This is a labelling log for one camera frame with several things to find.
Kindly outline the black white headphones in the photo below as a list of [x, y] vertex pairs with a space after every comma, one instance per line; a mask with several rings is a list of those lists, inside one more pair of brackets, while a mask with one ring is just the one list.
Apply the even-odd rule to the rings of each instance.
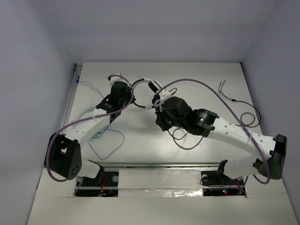
[[139, 85], [139, 84], [142, 84], [142, 83], [145, 83], [145, 87], [149, 90], [149, 92], [152, 94], [152, 97], [150, 98], [150, 103], [148, 105], [141, 105], [141, 104], [138, 104], [136, 103], [136, 97], [134, 97], [134, 100], [133, 100], [133, 104], [135, 106], [137, 106], [138, 108], [140, 108], [141, 110], [150, 110], [150, 109], [156, 109], [158, 110], [158, 108], [155, 108], [152, 104], [152, 99], [153, 99], [153, 96], [157, 93], [157, 92], [161, 92], [162, 90], [166, 89], [164, 88], [163, 89], [163, 84], [159, 81], [159, 80], [151, 80], [149, 78], [140, 78], [136, 81], [133, 82], [132, 84], [132, 88], [133, 90], [136, 89], [136, 87]]

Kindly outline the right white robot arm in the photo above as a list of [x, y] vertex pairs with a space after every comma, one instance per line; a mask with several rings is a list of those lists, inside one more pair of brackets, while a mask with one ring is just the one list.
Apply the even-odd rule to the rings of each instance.
[[257, 174], [272, 180], [282, 178], [286, 136], [278, 134], [272, 137], [245, 131], [214, 112], [193, 110], [182, 98], [167, 97], [152, 102], [157, 116], [155, 123], [162, 131], [172, 127], [181, 128], [189, 134], [222, 141], [250, 154], [235, 161], [226, 159], [220, 162], [216, 178], [221, 184], [241, 176]]

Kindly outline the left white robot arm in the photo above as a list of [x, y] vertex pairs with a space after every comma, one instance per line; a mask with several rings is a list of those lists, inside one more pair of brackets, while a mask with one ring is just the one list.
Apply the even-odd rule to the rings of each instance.
[[76, 177], [88, 178], [99, 185], [104, 181], [101, 165], [82, 159], [82, 148], [98, 132], [106, 129], [133, 101], [133, 88], [127, 82], [116, 81], [111, 91], [89, 117], [72, 122], [54, 133], [48, 144], [45, 167], [56, 182]]

